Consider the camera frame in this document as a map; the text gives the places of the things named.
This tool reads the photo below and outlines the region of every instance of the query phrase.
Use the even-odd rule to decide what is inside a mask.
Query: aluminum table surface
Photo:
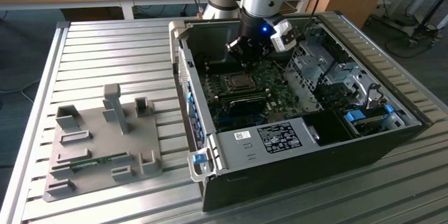
[[[435,123],[373,165],[275,195],[201,211],[169,59],[173,19],[59,24],[19,147],[0,223],[442,223],[448,221],[446,107],[353,24],[334,27]],[[101,104],[101,86],[121,84],[121,102],[154,102],[162,175],[50,203],[42,192],[57,106]]]

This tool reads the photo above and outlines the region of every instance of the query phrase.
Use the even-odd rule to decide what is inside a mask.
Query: motherboard
[[[262,59],[249,73],[199,75],[217,132],[278,122],[302,114],[298,97],[283,77],[283,67],[271,59]]]

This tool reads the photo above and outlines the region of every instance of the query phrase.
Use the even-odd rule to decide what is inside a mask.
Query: sticker
[[[234,139],[235,140],[241,140],[241,139],[245,139],[245,138],[249,138],[249,137],[250,137],[250,133],[247,131],[241,131],[241,132],[234,133]]]
[[[281,152],[301,146],[295,132],[289,123],[261,127],[257,128],[257,131],[263,147],[266,148],[265,150],[269,153]]]

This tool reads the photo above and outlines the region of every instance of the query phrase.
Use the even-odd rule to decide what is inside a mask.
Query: floor
[[[425,14],[435,0],[427,0],[418,13]],[[395,14],[403,13],[410,0],[403,0]],[[182,5],[153,6],[139,9],[138,17],[174,17],[182,11]],[[194,13],[194,5],[187,5],[186,15]],[[448,2],[439,7],[431,23],[437,24],[448,14]],[[11,90],[22,87],[38,79],[46,60],[55,23],[63,21],[58,10],[19,10],[9,11],[0,20],[0,90]],[[401,37],[401,33],[379,22],[373,22],[362,31],[382,47],[383,42]],[[409,49],[406,40],[397,40],[389,45],[395,54],[410,55],[426,49],[427,41]],[[448,39],[441,39],[431,48],[411,59],[394,57],[409,73],[427,87],[442,102],[448,103],[448,61],[445,50]],[[25,93],[34,97],[37,85],[30,86]],[[30,102],[19,93],[0,94],[0,204],[6,190],[11,169],[2,165],[13,165],[19,147],[19,141],[31,108]]]

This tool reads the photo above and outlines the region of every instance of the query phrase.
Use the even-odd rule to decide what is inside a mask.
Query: barcode label
[[[247,131],[241,131],[241,132],[234,133],[234,139],[235,140],[241,140],[241,139],[245,139],[245,138],[249,138],[249,137],[250,137],[250,133]]]

